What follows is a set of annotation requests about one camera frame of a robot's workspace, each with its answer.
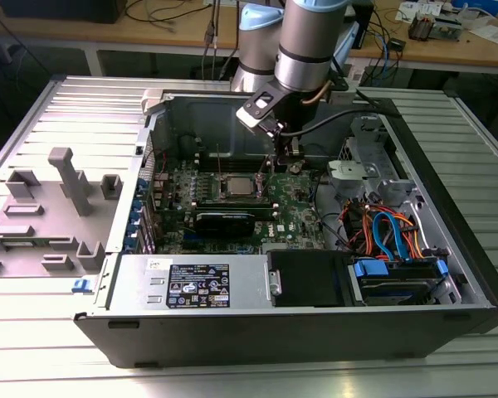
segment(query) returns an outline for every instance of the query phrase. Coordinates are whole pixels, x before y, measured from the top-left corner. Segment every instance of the blue latch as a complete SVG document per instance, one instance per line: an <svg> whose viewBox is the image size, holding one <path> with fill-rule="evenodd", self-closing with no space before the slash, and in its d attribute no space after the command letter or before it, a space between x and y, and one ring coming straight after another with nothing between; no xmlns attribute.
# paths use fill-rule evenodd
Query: blue latch
<svg viewBox="0 0 498 398"><path fill-rule="evenodd" d="M140 210L142 208L142 202L138 199L134 199L131 203L131 210Z"/></svg>
<svg viewBox="0 0 498 398"><path fill-rule="evenodd" d="M388 266L382 260L359 260L354 264L356 277L361 276L387 276Z"/></svg>
<svg viewBox="0 0 498 398"><path fill-rule="evenodd" d="M442 276L447 276L449 274L447 263L444 260L437 260L437 267Z"/></svg>
<svg viewBox="0 0 498 398"><path fill-rule="evenodd" d="M76 279L72 287L72 293L92 293L88 279Z"/></svg>
<svg viewBox="0 0 498 398"><path fill-rule="evenodd" d="M125 231L130 233L130 234L133 234L136 232L136 230L139 229L139 226L137 226L136 224L128 224L126 227L125 227Z"/></svg>
<svg viewBox="0 0 498 398"><path fill-rule="evenodd" d="M140 220L140 213L137 213L136 211L130 212L129 219L131 221L138 221L138 220Z"/></svg>

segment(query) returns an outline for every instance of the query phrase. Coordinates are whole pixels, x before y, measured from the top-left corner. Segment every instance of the metal bracket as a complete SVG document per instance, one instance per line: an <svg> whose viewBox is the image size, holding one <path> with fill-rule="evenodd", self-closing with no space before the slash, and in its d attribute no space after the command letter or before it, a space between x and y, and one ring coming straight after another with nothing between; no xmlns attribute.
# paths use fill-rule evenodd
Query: metal bracket
<svg viewBox="0 0 498 398"><path fill-rule="evenodd" d="M269 271L269 290L273 296L282 294L281 273L279 270Z"/></svg>

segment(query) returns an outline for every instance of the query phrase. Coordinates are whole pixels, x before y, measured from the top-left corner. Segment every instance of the slotted aluminum surface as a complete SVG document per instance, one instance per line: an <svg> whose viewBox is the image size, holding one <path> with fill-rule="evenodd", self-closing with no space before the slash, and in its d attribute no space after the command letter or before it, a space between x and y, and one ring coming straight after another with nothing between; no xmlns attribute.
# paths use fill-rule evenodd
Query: slotted aluminum surface
<svg viewBox="0 0 498 398"><path fill-rule="evenodd" d="M49 138L63 137L70 143L86 144L82 149L78 147L78 156L81 151L83 156L91 153L100 156L90 149L94 142L130 145L131 141L126 141L132 135L128 128L129 124L140 124L141 93L162 84L159 80L68 79L48 93L53 100L44 105L41 117L33 121L38 130L31 132L30 137L35 140L29 145L24 143L22 150L28 150L24 147L33 143L48 144ZM458 109L455 99L448 99L441 92L383 89L364 92L394 99L498 269L496 142ZM107 118L108 114L117 116ZM107 132L91 135L87 142L79 141L81 134L91 133L87 130L63 134L58 126L46 124L72 118L74 123L85 123L87 127L88 123L96 123L92 118L101 120L95 115L114 126ZM42 150L44 147L33 147L33 151ZM95 164L91 168L92 177L97 167ZM118 369L71 322L70 316L78 309L85 309L92 300L91 296L72 296L72 281L0 279L0 396L76 397L78 394L102 396L107 392L125 397L498 396L498 328L486 335L458 338L423 360L165 371ZM207 338L213 337L203 331L203 343ZM336 341L336 344L361 342Z"/></svg>

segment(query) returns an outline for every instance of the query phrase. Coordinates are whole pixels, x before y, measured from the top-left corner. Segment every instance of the workbench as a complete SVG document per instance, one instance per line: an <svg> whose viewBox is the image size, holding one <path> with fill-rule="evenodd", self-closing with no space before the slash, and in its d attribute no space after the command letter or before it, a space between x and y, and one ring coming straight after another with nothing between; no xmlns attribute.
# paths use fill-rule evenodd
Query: workbench
<svg viewBox="0 0 498 398"><path fill-rule="evenodd" d="M399 67L425 70L450 70L455 72L498 74L498 44L476 36L469 31L461 34L459 41L428 40L416 41L408 38L410 24L395 21L400 0L384 0L376 2L377 13L382 25L389 31L392 38L406 42L403 57ZM372 22L378 23L375 15ZM373 35L367 35L361 49L352 50L348 63L361 73L367 66L376 63L382 55L380 44ZM397 56L391 51L391 58Z"/></svg>
<svg viewBox="0 0 498 398"><path fill-rule="evenodd" d="M150 1L152 8L178 4L175 0ZM399 0L378 1L377 7L382 24L392 36L405 40L407 43L403 58L400 60L400 67L498 74L498 44L469 32L463 32L458 42L409 40L408 24L394 21L399 3ZM160 12L158 16L171 17L202 6L202 2L191 0L174 10ZM130 12L138 18L146 17L144 7L140 4L133 7ZM6 18L1 10L0 16L7 27L26 45L81 49L85 52L90 73L103 75L99 51L202 55L203 35L210 18L210 10L206 9L177 19L173 25L175 33L170 33L147 22L134 21L125 15L113 25ZM236 8L221 7L217 54L219 56L229 55L235 46L235 40ZM352 64L357 71L362 71L365 67L374 64L380 57L381 52L374 40L372 35L368 35L361 49L350 52L348 63ZM17 44L1 26L0 44Z"/></svg>
<svg viewBox="0 0 498 398"><path fill-rule="evenodd" d="M173 82L51 81L0 152L0 207L9 194L4 181L15 168L28 167L51 178L46 159L56 145L74 148L90 181L108 172L125 180L131 143L144 125L144 91ZM190 90L196 87L194 81L186 84ZM398 107L498 269L498 143L460 99L441 91L365 88L364 93L391 99ZM128 152L116 156L115 147ZM72 294L74 280L0 278L0 396L498 395L498 328L457 338L424 359L119 369L71 321L75 311L94 300L89 294Z"/></svg>

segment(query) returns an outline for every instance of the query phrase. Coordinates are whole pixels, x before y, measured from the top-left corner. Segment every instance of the white label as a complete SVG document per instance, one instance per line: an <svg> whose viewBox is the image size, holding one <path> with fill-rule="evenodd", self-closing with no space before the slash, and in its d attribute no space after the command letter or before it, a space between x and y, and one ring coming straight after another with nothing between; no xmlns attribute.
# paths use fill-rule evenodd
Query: white label
<svg viewBox="0 0 498 398"><path fill-rule="evenodd" d="M171 264L173 264L172 259L148 259L148 265L146 266L146 269L169 270Z"/></svg>

